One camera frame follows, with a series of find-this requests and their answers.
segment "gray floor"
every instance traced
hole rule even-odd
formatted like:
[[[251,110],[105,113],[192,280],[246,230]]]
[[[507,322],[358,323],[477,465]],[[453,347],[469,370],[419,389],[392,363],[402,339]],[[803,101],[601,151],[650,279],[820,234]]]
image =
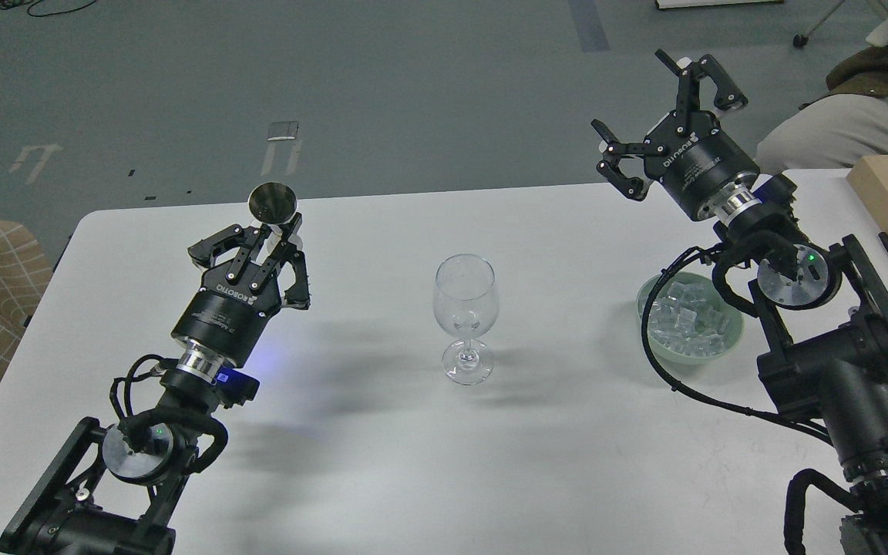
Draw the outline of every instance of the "gray floor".
[[[607,50],[585,52],[571,7],[592,3],[600,21],[581,22],[601,24]],[[638,140],[672,109],[677,81],[658,47],[718,57],[751,101],[725,128],[753,153],[878,22],[847,2],[794,49],[831,4],[99,0],[55,18],[0,11],[0,218],[27,225],[56,260],[91,211],[231,203],[262,180],[299,197],[595,182],[592,117]],[[267,126],[286,119],[299,120],[299,144],[279,143],[261,175]],[[52,144],[62,150],[45,163],[33,150],[10,172],[24,147]]]

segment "robotiq logo text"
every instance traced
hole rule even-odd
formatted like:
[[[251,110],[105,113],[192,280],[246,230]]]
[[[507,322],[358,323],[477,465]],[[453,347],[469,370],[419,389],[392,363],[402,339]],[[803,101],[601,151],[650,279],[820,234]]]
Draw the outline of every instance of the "robotiq logo text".
[[[669,168],[671,164],[673,164],[674,160],[677,160],[681,154],[684,154],[684,151],[687,151],[688,148],[694,146],[695,143],[698,142],[698,134],[694,131],[691,131],[691,137],[688,138],[687,142],[681,144],[680,148],[677,148],[677,151],[671,154],[666,160],[663,161],[663,167]]]

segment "tabletop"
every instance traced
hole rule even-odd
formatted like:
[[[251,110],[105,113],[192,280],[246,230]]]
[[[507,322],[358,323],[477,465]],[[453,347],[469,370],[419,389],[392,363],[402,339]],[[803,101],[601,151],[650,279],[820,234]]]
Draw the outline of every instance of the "tabletop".
[[[846,172],[787,175],[811,239],[854,233],[888,284]],[[175,553],[780,553],[793,474],[843,481],[828,446],[673,393],[645,361],[638,288],[715,242],[711,222],[689,221],[659,187],[640,204],[585,183],[299,210],[311,308],[271,320],[243,369],[257,398],[216,413],[229,445],[187,484]],[[79,419],[114,420],[113,377],[147,352],[182,352],[170,329],[200,284],[187,247],[250,221],[240,203],[81,221],[0,386],[0,533]],[[452,339],[431,308],[437,264],[462,252],[490,260],[500,292],[483,337],[496,370],[472,387],[444,376]],[[820,334],[852,304],[843,291],[786,323],[796,338]],[[767,345],[746,320],[730,354],[675,371],[772,410],[755,375]],[[160,393],[142,382],[133,404]],[[808,551],[841,553],[846,510],[808,498]],[[147,505],[144,488],[111,476],[96,502],[124,516]]]

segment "glass base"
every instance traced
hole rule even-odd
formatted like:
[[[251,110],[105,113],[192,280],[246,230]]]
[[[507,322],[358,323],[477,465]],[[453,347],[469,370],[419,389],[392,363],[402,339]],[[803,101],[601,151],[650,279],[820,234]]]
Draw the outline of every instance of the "glass base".
[[[493,373],[493,350],[475,338],[454,341],[441,357],[444,373],[451,382],[475,385],[486,381]]]

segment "green bowl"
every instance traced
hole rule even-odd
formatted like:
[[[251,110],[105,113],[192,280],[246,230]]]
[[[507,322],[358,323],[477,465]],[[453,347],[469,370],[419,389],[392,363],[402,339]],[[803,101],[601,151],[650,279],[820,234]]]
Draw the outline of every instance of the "green bowl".
[[[635,308],[637,309],[635,316],[637,316],[637,322],[642,319],[642,307],[646,305],[646,298],[649,296],[649,291],[653,288],[653,284],[656,284],[658,278],[659,277],[651,278],[642,285],[642,288],[639,288],[637,302],[635,302]],[[680,281],[681,284],[708,284],[708,287],[705,289],[705,298],[708,299],[708,303],[711,303],[711,306],[715,307],[715,310],[718,310],[728,317],[728,329],[722,335],[722,338],[725,339],[725,350],[720,351],[716,355],[685,355],[683,352],[671,351],[666,345],[656,341],[656,338],[651,334],[651,336],[649,336],[649,348],[651,348],[653,354],[659,358],[665,359],[665,361],[676,362],[678,365],[703,365],[706,362],[714,361],[716,358],[721,358],[726,352],[735,348],[739,343],[740,338],[742,338],[742,313],[726,303],[725,300],[722,300],[722,296],[716,291],[715,285],[711,283],[709,278],[704,277],[704,275],[691,274],[688,273],[688,271],[678,271],[677,275],[670,280],[670,284],[673,284],[674,281]],[[666,290],[670,287],[670,284],[664,285],[663,291],[657,295],[657,298],[662,298],[662,296],[666,295]]]

